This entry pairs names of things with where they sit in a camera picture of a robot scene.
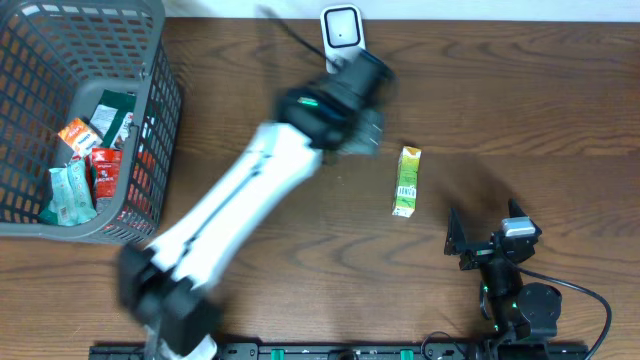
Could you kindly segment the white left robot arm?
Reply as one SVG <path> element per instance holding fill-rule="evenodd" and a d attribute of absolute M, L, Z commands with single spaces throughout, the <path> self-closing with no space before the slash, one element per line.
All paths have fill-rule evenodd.
<path fill-rule="evenodd" d="M 365 50 L 276 97 L 233 166 L 174 226 L 117 257 L 122 307 L 147 331 L 146 359 L 211 359 L 222 310 L 208 300 L 257 226 L 322 166 L 354 146 L 370 154 L 382 132 L 379 107 L 396 81 Z"/>

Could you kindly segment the green tea drink carton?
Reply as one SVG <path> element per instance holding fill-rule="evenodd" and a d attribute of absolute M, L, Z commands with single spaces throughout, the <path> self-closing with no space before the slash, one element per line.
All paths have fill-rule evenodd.
<path fill-rule="evenodd" d="M 402 148 L 392 209 L 394 216 L 410 218 L 416 209 L 420 158 L 420 149 L 411 146 Z"/>

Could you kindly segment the orange tissue pack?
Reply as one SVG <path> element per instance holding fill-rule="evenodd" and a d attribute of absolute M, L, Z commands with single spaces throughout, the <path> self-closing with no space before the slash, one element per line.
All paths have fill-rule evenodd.
<path fill-rule="evenodd" d="M 80 157 L 88 156 L 94 148 L 99 148 L 103 143 L 99 134 L 80 118 L 69 122 L 57 135 Z"/>

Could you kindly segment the mint wet wipes pack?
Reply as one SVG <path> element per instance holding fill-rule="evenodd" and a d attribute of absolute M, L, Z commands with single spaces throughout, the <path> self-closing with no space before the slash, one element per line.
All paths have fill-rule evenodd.
<path fill-rule="evenodd" d="M 72 159 L 65 167 L 51 168 L 52 198 L 40 212 L 44 223 L 76 226 L 97 216 L 83 158 Z"/>

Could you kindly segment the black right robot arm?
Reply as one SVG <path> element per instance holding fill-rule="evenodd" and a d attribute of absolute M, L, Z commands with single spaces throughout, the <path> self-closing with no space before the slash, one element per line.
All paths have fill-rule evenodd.
<path fill-rule="evenodd" d="M 557 335 L 562 295 L 540 282 L 524 283 L 516 266 L 535 254 L 542 230 L 511 199 L 509 216 L 485 242 L 467 240 L 458 213 L 451 210 L 444 253 L 459 258 L 462 271 L 479 270 L 482 305 L 498 334 L 509 342 L 546 340 Z"/>

